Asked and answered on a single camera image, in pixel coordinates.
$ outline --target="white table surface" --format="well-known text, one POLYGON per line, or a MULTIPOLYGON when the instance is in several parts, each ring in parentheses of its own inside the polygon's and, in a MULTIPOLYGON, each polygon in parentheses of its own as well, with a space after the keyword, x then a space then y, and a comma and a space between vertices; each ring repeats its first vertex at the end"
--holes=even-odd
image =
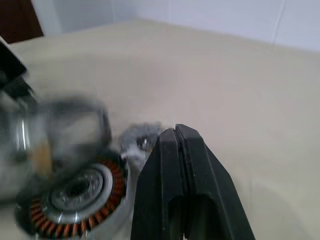
MULTIPOLYGON (((318 53, 145 20, 13 50, 41 97, 103 100, 114 134, 154 121, 197 129, 230 173, 256 239, 319 239, 318 53)), ((8 211, 0 238, 18 239, 8 211)))

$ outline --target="blurry metal object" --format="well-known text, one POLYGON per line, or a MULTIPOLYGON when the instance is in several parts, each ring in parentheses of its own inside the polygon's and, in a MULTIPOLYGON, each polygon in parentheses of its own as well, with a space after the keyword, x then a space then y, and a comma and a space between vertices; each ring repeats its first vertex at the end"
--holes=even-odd
POLYGON ((120 137, 122 157, 139 174, 163 128, 160 123, 142 123, 129 127, 120 137))
POLYGON ((63 186, 18 206, 16 219, 32 239, 111 240, 133 200, 130 168, 108 150, 63 186))
POLYGON ((63 183, 111 141, 103 104, 81 96, 2 111, 0 123, 0 200, 23 202, 63 183))

